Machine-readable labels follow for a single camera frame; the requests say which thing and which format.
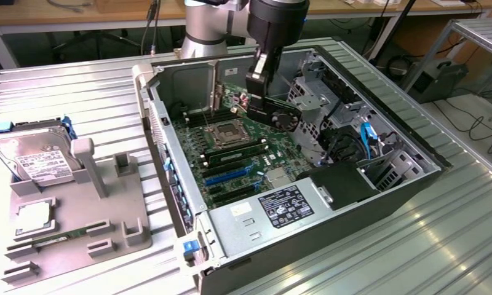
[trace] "hard drive label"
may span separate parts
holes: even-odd
[[[15,157],[34,182],[58,179],[71,175],[71,169],[61,151],[42,152],[39,154]]]
[[[258,201],[272,226],[277,229],[314,213],[297,186],[260,197]]]

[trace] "hard drive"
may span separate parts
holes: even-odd
[[[82,169],[70,153],[73,138],[67,118],[0,123],[0,159],[15,181],[31,179],[41,187],[71,181],[71,171]]]

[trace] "gray work table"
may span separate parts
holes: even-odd
[[[233,293],[492,293],[490,167],[482,165],[472,150],[462,150],[457,137],[432,122],[428,113],[345,44],[314,39],[296,45],[325,47],[453,169],[392,216]],[[230,49],[241,51],[252,52],[252,47]],[[89,294],[92,289],[101,294],[197,292],[192,279],[180,274],[173,255],[172,220],[150,164],[130,82],[134,64],[170,59],[173,54],[1,72],[0,120],[45,119],[65,113],[78,136],[93,138],[97,159],[120,151],[137,156],[154,242],[144,251],[11,293]],[[7,198],[3,179],[7,172],[0,164],[0,207]],[[5,289],[0,281],[0,292]]]

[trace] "motherboard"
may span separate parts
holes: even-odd
[[[286,132],[246,118],[246,91],[220,85],[220,108],[173,121],[194,180],[209,208],[294,181],[310,165]]]

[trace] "blue pcie slot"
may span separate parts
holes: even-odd
[[[222,183],[228,180],[232,180],[234,178],[242,177],[244,175],[249,174],[249,172],[252,171],[252,167],[253,164],[244,167],[242,169],[237,170],[237,171],[232,171],[224,175],[220,175],[217,177],[209,178],[206,180],[204,180],[204,185],[205,186],[212,186],[213,184],[218,184]]]

